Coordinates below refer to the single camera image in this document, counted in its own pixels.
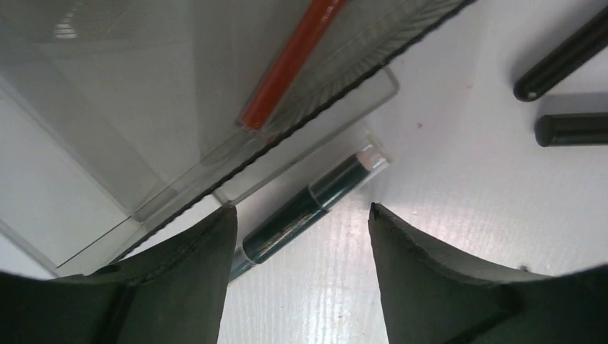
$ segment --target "red marker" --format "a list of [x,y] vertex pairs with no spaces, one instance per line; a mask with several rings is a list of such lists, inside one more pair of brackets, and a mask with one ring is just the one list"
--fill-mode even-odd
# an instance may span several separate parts
[[313,0],[240,118],[245,130],[264,127],[306,59],[348,0]]

